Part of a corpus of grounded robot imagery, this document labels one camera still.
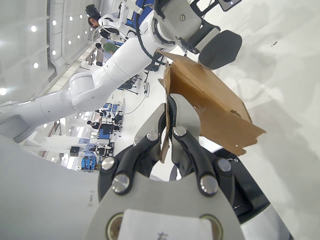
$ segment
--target cardboard piece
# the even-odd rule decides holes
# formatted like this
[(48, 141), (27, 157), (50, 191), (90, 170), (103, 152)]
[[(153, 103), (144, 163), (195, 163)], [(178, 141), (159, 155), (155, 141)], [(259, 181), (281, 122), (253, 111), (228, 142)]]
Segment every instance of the cardboard piece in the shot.
[[(256, 144), (257, 137), (266, 133), (252, 124), (243, 101), (212, 71), (188, 57), (161, 53), (173, 63), (166, 65), (160, 83), (167, 95), (180, 94), (195, 108), (201, 121), (201, 136), (240, 156), (246, 153), (244, 147)], [(161, 162), (164, 162), (166, 150), (162, 148)]]

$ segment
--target white label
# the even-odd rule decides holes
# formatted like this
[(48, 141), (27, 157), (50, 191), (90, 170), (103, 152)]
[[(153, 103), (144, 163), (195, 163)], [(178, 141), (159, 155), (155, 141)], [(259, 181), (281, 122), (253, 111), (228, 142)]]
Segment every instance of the white label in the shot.
[(127, 209), (118, 240), (213, 240), (210, 221)]

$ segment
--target green shirt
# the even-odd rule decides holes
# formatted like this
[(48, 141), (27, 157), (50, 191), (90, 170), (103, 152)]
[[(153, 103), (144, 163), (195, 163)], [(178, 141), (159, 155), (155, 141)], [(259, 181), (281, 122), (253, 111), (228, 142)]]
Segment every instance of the green shirt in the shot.
[(118, 46), (109, 42), (103, 45), (103, 50), (109, 54), (111, 54), (111, 52), (113, 53), (116, 52), (118, 48), (119, 48)]

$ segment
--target ceiling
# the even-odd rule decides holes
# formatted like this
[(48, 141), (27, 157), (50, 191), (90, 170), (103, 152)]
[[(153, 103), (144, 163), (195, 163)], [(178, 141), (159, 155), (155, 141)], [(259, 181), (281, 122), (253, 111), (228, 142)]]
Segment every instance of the ceiling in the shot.
[(0, 103), (37, 97), (62, 74), (90, 43), (86, 6), (105, 8), (105, 1), (1, 0)]

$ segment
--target white floor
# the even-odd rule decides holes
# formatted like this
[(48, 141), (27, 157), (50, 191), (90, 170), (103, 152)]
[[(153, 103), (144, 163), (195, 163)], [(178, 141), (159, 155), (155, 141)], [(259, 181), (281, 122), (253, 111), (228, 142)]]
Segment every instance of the white floor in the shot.
[[(228, 12), (217, 6), (205, 16), (243, 38), (236, 61), (215, 73), (243, 99), (254, 124), (267, 131), (241, 160), (296, 240), (320, 235), (319, 1), (243, 0)], [(156, 80), (161, 76), (162, 71), (150, 73), (150, 96), (126, 116), (126, 138), (117, 145), (130, 145), (165, 100)], [(129, 94), (126, 112), (144, 97)], [(171, 166), (157, 166), (154, 174), (168, 180)]]

